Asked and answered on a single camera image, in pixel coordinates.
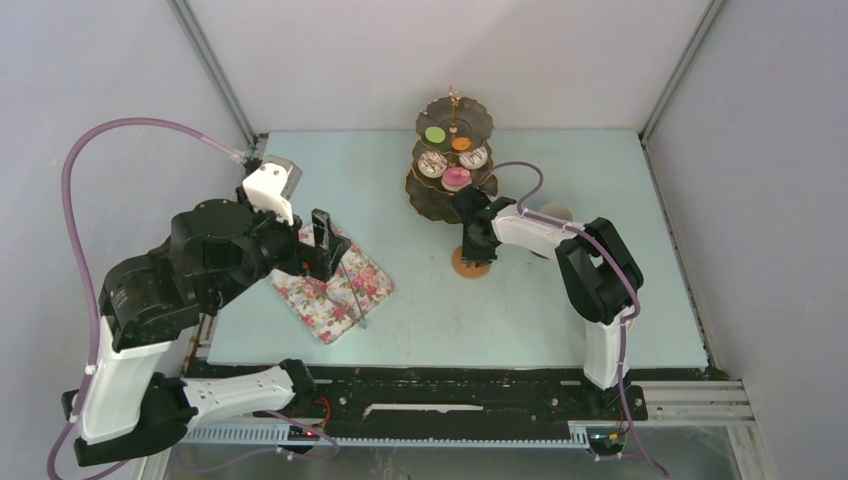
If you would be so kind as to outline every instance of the white wall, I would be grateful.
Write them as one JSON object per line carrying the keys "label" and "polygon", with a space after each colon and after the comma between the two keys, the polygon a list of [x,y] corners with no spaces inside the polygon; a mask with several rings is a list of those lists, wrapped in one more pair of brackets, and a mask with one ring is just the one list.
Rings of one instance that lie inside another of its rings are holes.
{"label": "white wall", "polygon": [[[98,123],[145,115],[244,145],[164,1],[2,2],[0,65],[0,478],[37,479],[88,341],[59,193],[71,145]],[[176,133],[128,128],[96,139],[74,172],[95,285],[159,245],[175,213],[231,196],[237,175]],[[61,471],[82,478],[72,455],[67,445]]]}
{"label": "white wall", "polygon": [[848,3],[730,2],[650,145],[781,478],[845,478]]}
{"label": "white wall", "polygon": [[409,130],[451,83],[496,128],[639,129],[708,3],[191,2],[259,132]]}

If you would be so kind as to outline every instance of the floral napkin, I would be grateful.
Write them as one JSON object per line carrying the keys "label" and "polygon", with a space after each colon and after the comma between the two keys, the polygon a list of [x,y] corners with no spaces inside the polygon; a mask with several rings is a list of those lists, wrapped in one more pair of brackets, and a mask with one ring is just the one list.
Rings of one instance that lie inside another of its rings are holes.
{"label": "floral napkin", "polygon": [[[344,235],[336,225],[333,230],[337,235]],[[313,244],[312,225],[303,227],[299,236],[300,241]],[[271,272],[270,278],[304,325],[325,344],[333,343],[356,325],[361,318],[360,308],[367,317],[395,289],[394,282],[355,243],[327,283],[293,277],[279,270]]]}

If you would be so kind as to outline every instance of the pink macaron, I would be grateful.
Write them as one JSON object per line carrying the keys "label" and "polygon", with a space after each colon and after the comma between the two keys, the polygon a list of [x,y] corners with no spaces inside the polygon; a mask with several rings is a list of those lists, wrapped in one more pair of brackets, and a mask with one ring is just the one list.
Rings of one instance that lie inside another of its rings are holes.
{"label": "pink macaron", "polygon": [[442,174],[442,186],[448,191],[457,192],[471,185],[471,172],[462,167],[451,167]]}

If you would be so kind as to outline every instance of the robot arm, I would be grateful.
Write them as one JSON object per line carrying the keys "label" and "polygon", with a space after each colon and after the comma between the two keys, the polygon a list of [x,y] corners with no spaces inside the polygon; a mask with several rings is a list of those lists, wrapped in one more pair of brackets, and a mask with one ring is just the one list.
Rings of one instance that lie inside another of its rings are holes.
{"label": "robot arm", "polygon": [[[462,257],[472,264],[485,265],[497,258],[501,244],[519,245],[547,258],[555,258],[571,304],[586,319],[586,360],[583,373],[601,390],[617,382],[617,362],[621,342],[621,319],[633,312],[627,290],[612,268],[602,262],[595,265],[597,252],[571,229],[556,228],[522,215],[515,200],[494,200],[475,187],[466,187],[451,199],[451,206],[463,223]],[[598,218],[582,225],[567,222],[582,230],[610,252],[638,289],[644,283],[642,272],[609,220]],[[625,362],[624,374],[628,366]]]}
{"label": "robot arm", "polygon": [[[258,410],[279,410],[295,396],[308,403],[315,385],[306,367],[287,360],[253,375],[183,380],[154,373],[157,362],[200,315],[216,315],[273,269],[329,280],[350,240],[330,216],[313,210],[315,245],[301,243],[289,198],[300,169],[269,157],[242,183],[241,201],[216,199],[176,215],[171,235],[146,255],[116,265],[100,295],[97,364],[76,423],[80,466],[151,455],[189,430]],[[63,395],[70,415],[76,391]]]}

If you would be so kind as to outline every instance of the light blue table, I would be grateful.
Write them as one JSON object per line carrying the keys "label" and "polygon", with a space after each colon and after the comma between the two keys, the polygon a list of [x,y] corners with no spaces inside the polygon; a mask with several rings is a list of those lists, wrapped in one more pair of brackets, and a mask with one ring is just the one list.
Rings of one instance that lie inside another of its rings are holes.
{"label": "light blue table", "polygon": [[[460,278],[450,255],[459,225],[419,216],[403,190],[413,132],[273,133],[265,150],[294,160],[303,179],[292,198],[307,222],[330,212],[396,284],[367,319],[325,346],[268,282],[227,306],[209,361],[357,366],[579,367],[585,336],[553,261],[501,246],[491,272]],[[610,219],[645,275],[631,339],[634,367],[704,367],[706,354],[689,306],[654,188],[633,131],[495,131],[495,162],[525,160],[546,175],[528,203],[565,203],[579,221]],[[500,194],[518,198],[535,173],[497,172]]]}

